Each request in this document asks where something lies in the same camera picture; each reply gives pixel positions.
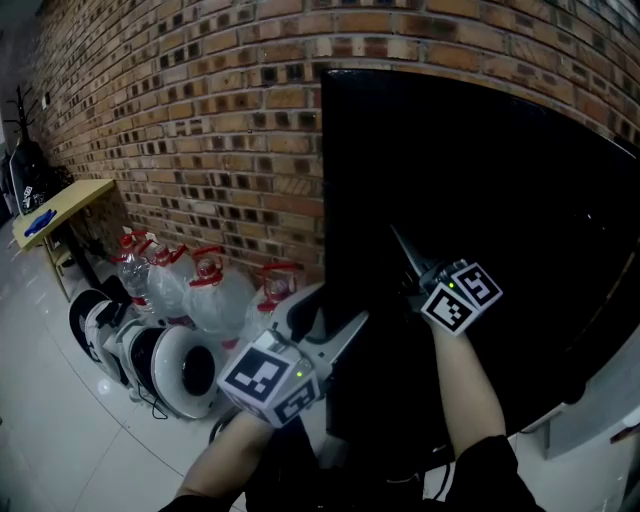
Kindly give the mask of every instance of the black shirt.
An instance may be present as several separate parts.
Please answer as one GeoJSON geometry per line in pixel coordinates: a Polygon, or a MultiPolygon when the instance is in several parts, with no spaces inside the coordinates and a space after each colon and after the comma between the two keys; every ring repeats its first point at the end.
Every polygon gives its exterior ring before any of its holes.
{"type": "MultiPolygon", "coordinates": [[[[482,510],[482,511],[540,511],[536,505],[533,495],[529,492],[522,479],[518,476],[518,460],[516,459],[506,437],[487,438],[466,450],[456,463],[453,484],[447,494],[444,503],[425,500],[421,501],[419,496],[410,502],[403,502],[402,508],[413,510],[482,510]]],[[[385,499],[378,502],[380,507],[373,508],[376,499],[376,489],[372,488],[367,493],[367,501],[353,505],[347,505],[350,499],[346,499],[344,504],[317,505],[310,503],[303,504],[299,499],[287,500],[288,494],[279,498],[277,510],[393,510],[398,507],[389,508],[385,504],[385,499]]],[[[203,498],[200,496],[181,496],[176,498],[162,512],[226,512],[230,509],[237,496],[229,496],[223,499],[203,498]]],[[[251,500],[248,506],[249,512],[261,510],[274,510],[270,504],[251,500]]]]}

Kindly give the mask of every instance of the large black television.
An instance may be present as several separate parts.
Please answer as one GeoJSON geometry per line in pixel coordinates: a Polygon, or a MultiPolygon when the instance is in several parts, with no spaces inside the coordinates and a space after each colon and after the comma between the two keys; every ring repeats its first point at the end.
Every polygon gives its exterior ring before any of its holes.
{"type": "Polygon", "coordinates": [[[504,290],[469,336],[510,433],[578,398],[640,322],[636,158],[558,112],[438,77],[331,70],[322,108],[329,329],[367,309],[383,326],[359,341],[369,351],[405,351],[402,364],[422,343],[398,313],[394,224],[504,290]]]}

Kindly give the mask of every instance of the wooden table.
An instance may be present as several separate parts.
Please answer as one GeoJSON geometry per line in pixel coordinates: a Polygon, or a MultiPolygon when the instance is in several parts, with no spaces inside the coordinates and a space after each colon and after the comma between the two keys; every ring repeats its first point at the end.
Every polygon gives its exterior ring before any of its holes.
{"type": "Polygon", "coordinates": [[[47,235],[50,235],[54,229],[57,229],[58,234],[64,239],[69,252],[80,267],[80,270],[82,270],[89,285],[92,288],[100,289],[100,281],[87,261],[84,250],[80,247],[80,244],[78,244],[78,240],[66,221],[74,213],[77,213],[113,187],[115,187],[114,180],[79,180],[72,183],[34,212],[28,215],[21,215],[14,221],[12,229],[16,242],[23,250],[28,251],[32,247],[42,243],[47,235]],[[25,237],[24,233],[29,229],[33,221],[43,213],[46,213],[47,210],[56,210],[58,213],[51,219],[51,222],[40,231],[34,235],[25,237]]]}

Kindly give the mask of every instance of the black cable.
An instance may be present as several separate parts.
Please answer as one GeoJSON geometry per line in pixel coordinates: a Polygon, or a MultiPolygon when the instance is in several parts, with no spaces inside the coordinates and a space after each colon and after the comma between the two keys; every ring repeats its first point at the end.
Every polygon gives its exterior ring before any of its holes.
{"type": "Polygon", "coordinates": [[[440,495],[444,492],[445,488],[447,487],[447,482],[449,481],[449,474],[451,473],[451,462],[449,462],[449,460],[447,459],[447,469],[444,473],[444,478],[442,479],[442,485],[440,486],[440,490],[438,491],[438,494],[435,495],[435,497],[433,498],[434,500],[437,500],[440,495]]]}
{"type": "Polygon", "coordinates": [[[158,403],[158,399],[156,398],[153,402],[151,402],[150,400],[147,400],[144,396],[142,396],[142,389],[140,387],[140,383],[138,382],[138,395],[140,395],[140,398],[142,398],[142,400],[144,400],[146,403],[148,403],[151,406],[151,416],[153,416],[154,420],[168,420],[169,416],[167,416],[167,414],[160,409],[159,407],[157,407],[157,403],[158,403]],[[160,411],[163,415],[164,418],[162,416],[156,416],[156,410],[160,411]]]}

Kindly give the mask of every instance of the human arm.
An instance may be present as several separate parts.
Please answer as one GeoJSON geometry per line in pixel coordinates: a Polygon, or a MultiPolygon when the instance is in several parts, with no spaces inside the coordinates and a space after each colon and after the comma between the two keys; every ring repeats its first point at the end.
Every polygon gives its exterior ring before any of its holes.
{"type": "Polygon", "coordinates": [[[431,323],[442,408],[456,458],[488,437],[506,435],[504,415],[469,338],[431,323]]]}
{"type": "Polygon", "coordinates": [[[189,469],[177,496],[224,498],[239,494],[260,462],[275,429],[240,412],[189,469]]]}

